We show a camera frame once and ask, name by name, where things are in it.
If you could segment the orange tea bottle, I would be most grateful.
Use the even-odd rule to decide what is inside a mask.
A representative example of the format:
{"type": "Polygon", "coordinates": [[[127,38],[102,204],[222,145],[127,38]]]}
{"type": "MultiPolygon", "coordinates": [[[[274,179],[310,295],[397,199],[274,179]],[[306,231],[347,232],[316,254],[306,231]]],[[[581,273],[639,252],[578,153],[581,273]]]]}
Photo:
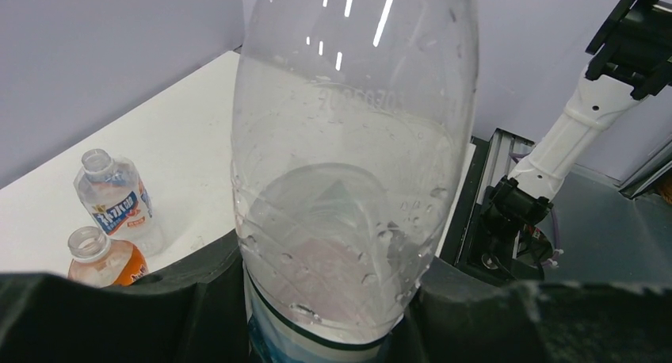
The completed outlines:
{"type": "Polygon", "coordinates": [[[149,274],[139,248],[126,240],[111,239],[93,226],[75,230],[67,240],[72,260],[67,278],[96,288],[128,286],[149,274]]]}

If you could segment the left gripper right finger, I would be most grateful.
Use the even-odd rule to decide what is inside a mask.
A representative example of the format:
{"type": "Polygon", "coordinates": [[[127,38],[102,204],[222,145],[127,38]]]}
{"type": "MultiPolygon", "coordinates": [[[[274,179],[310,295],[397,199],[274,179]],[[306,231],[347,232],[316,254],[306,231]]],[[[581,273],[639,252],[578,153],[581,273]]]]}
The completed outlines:
{"type": "Polygon", "coordinates": [[[671,288],[517,281],[495,287],[434,261],[391,362],[668,362],[671,288]]]}

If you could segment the clear blue-label bottle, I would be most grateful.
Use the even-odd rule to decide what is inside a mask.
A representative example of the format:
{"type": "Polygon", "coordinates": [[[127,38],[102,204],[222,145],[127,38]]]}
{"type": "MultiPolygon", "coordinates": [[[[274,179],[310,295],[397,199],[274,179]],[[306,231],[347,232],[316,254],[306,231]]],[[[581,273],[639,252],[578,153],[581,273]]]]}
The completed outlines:
{"type": "Polygon", "coordinates": [[[103,149],[85,152],[81,164],[74,189],[95,224],[108,237],[135,244],[147,257],[163,252],[166,238],[135,164],[103,149]]]}

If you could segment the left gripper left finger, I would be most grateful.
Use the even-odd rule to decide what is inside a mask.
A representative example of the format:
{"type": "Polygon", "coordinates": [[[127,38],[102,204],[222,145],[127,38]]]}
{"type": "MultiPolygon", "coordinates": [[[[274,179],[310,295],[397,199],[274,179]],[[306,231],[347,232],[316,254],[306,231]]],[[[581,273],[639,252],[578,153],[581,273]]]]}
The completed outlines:
{"type": "Polygon", "coordinates": [[[248,355],[234,231],[129,286],[1,276],[4,362],[245,362],[248,355]]]}

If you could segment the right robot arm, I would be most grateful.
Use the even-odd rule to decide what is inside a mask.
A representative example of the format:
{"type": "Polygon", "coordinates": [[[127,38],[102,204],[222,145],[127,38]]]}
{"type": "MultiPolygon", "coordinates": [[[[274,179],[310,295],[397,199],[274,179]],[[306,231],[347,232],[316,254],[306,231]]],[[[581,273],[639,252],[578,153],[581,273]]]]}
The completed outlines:
{"type": "Polygon", "coordinates": [[[544,138],[487,190],[479,226],[513,239],[553,207],[578,157],[625,112],[671,84],[671,5],[620,0],[586,47],[592,56],[544,138]]]}

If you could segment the red-cap water bottle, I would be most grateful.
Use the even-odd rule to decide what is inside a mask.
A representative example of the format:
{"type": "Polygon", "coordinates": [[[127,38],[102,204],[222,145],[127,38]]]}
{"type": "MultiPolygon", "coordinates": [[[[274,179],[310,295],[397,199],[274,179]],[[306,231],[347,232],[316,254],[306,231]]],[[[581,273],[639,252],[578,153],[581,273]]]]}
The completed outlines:
{"type": "Polygon", "coordinates": [[[470,143],[475,0],[257,0],[231,181],[263,362],[381,362],[470,143]]]}

